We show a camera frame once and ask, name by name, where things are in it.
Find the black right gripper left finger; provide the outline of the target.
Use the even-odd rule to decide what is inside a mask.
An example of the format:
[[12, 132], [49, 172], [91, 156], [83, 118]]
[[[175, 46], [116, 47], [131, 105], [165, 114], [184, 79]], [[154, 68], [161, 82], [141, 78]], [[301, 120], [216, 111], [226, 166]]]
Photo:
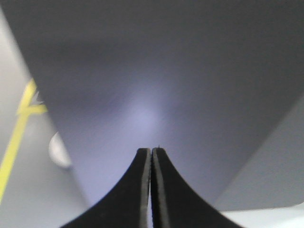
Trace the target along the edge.
[[116, 185], [64, 228], [146, 228], [151, 150], [140, 148]]

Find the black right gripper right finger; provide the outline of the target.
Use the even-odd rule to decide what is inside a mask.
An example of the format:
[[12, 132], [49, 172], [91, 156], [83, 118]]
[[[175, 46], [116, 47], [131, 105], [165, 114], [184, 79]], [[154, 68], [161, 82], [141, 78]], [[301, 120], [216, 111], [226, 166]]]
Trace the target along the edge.
[[187, 184], [163, 148], [152, 150], [151, 198], [154, 228], [241, 227]]

